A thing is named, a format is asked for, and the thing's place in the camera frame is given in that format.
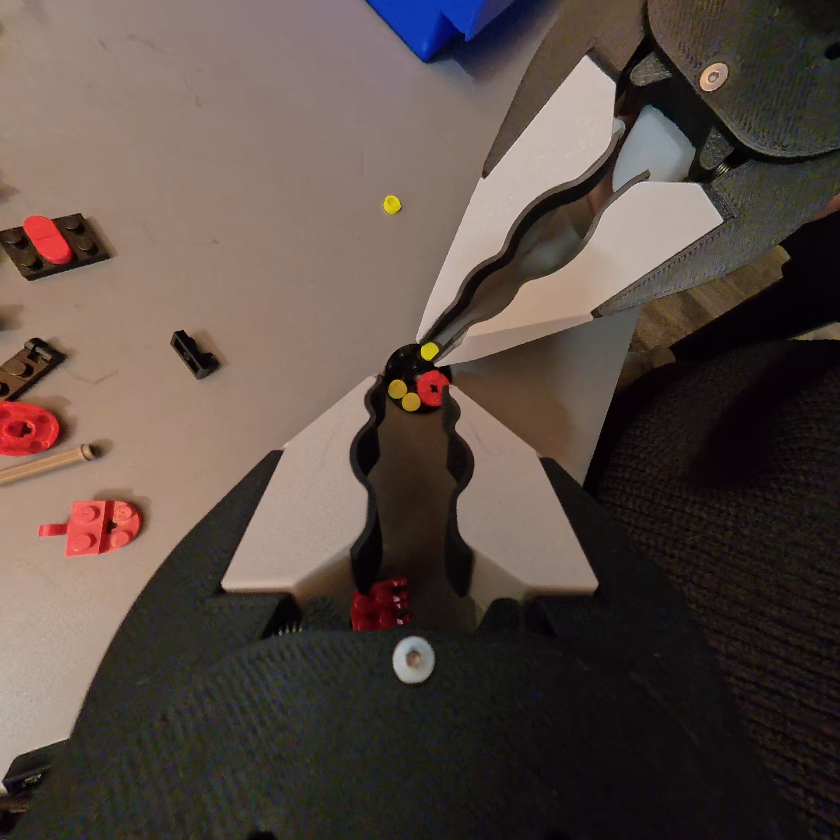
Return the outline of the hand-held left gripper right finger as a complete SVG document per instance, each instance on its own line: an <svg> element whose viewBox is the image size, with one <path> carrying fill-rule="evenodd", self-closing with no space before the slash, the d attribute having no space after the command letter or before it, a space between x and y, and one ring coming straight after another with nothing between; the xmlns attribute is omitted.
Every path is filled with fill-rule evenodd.
<svg viewBox="0 0 840 840"><path fill-rule="evenodd" d="M444 393L448 504L444 567L477 614L499 599L591 596L595 573L555 492L545 460L451 385Z"/></svg>

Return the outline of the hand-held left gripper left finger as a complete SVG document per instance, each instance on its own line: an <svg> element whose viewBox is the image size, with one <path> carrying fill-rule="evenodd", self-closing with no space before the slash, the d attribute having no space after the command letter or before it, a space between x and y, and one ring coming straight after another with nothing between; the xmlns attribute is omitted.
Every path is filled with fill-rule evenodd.
<svg viewBox="0 0 840 840"><path fill-rule="evenodd" d="M349 604L350 552L363 532L368 491L351 445L371 420L369 376L288 441L222 579L227 593L288 593L297 604L327 596Z"/></svg>

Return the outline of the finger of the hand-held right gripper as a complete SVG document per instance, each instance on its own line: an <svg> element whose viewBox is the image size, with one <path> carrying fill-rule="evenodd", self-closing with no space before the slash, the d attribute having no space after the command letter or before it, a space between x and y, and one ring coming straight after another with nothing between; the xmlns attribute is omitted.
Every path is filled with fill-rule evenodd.
<svg viewBox="0 0 840 840"><path fill-rule="evenodd" d="M493 175L479 183L434 285L434 362L462 364L563 332L660 267L721 216L698 185L639 177L595 215L582 240L551 259L518 252L588 180L548 189Z"/></svg>
<svg viewBox="0 0 840 840"><path fill-rule="evenodd" d="M416 335L433 339L479 268L493 266L535 207L603 168L624 133L615 116L616 83L589 56L570 74L476 184L430 293Z"/></svg>

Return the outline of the round black lego plate assembly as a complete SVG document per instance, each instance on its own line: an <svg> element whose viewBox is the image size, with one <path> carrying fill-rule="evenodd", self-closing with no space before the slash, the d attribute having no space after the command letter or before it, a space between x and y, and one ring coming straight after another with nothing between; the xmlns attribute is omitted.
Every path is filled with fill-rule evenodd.
<svg viewBox="0 0 840 840"><path fill-rule="evenodd" d="M406 413L430 413L443 404L443 391L453 381L449 365L438 366L436 359L425 362L411 343L396 350L385 365L385 385L389 398Z"/></svg>

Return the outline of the person's right forearm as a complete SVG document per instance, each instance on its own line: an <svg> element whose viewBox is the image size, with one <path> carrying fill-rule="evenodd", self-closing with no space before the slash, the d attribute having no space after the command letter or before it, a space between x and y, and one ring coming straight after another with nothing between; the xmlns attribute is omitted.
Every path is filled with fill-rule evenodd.
<svg viewBox="0 0 840 840"><path fill-rule="evenodd" d="M790 340L839 320L839 195L783 241L782 278L672 344L677 361L704 362L751 344Z"/></svg>

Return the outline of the red black lego strip assembly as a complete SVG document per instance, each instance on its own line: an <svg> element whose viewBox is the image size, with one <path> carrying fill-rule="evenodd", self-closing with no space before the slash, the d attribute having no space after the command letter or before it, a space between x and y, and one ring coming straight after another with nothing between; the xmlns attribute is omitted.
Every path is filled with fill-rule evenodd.
<svg viewBox="0 0 840 840"><path fill-rule="evenodd" d="M408 579L405 576L385 579L373 583L367 593L355 591L350 620L355 632L380 631L412 623Z"/></svg>

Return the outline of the red lego plate with pin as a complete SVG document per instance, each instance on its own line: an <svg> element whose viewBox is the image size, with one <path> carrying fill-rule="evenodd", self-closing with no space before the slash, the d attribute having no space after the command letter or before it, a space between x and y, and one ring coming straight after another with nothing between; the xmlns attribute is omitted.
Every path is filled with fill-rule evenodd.
<svg viewBox="0 0 840 840"><path fill-rule="evenodd" d="M120 550L134 541L143 526L140 509L124 500L77 500L69 519L42 524L39 538L64 538L65 557L78 558Z"/></svg>

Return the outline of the tan lego axle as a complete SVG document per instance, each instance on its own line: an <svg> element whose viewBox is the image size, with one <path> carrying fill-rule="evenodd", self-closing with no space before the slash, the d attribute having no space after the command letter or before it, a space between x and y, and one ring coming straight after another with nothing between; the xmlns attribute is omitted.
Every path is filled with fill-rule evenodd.
<svg viewBox="0 0 840 840"><path fill-rule="evenodd" d="M90 444L82 444L75 448L62 450L54 455L33 458L20 465L1 468L1 487L9 486L23 480L29 480L70 466L90 463L98 457L99 452L96 447Z"/></svg>

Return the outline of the red round lego plate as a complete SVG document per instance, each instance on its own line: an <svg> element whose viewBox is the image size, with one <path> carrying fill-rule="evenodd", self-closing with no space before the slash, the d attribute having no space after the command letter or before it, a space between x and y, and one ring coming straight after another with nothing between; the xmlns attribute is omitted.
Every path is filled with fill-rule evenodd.
<svg viewBox="0 0 840 840"><path fill-rule="evenodd" d="M60 423L48 409L32 403L1 402L1 455L24 457L53 447Z"/></svg>

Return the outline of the black lego hinge plate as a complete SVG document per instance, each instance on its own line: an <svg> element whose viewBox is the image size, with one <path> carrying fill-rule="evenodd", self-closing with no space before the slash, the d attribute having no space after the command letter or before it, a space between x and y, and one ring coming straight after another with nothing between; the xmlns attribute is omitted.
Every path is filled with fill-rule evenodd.
<svg viewBox="0 0 840 840"><path fill-rule="evenodd" d="M67 356L50 343L33 338L1 364L1 401L12 402L62 364Z"/></svg>

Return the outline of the black lego plate red tile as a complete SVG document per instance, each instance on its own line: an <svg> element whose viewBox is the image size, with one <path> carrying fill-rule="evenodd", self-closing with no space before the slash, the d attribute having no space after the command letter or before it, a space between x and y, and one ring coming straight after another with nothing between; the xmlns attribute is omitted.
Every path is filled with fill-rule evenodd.
<svg viewBox="0 0 840 840"><path fill-rule="evenodd" d="M22 278L41 280L112 257L90 219L80 213L28 216L1 232L1 246Z"/></svg>

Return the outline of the blue storage bin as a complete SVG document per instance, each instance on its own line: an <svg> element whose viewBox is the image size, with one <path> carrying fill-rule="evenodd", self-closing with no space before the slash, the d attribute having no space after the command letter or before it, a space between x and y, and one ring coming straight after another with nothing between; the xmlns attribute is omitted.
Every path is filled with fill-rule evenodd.
<svg viewBox="0 0 840 840"><path fill-rule="evenodd" d="M453 40L470 41L519 1L368 1L423 62Z"/></svg>

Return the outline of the person's black knit sweater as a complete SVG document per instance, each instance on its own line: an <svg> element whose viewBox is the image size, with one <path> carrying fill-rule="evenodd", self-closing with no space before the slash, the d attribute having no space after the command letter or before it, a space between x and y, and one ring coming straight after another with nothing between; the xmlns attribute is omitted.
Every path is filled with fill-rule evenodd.
<svg viewBox="0 0 840 840"><path fill-rule="evenodd" d="M585 486L683 592L783 798L838 838L838 341L646 372Z"/></svg>

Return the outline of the small black lego bracket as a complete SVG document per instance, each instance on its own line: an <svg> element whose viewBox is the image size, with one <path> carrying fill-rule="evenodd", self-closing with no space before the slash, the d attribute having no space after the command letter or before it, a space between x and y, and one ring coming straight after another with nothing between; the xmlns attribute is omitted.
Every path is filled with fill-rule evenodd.
<svg viewBox="0 0 840 840"><path fill-rule="evenodd" d="M194 337L186 331L176 330L173 332L171 347L197 381L205 380L220 367L220 362L214 353L203 350Z"/></svg>

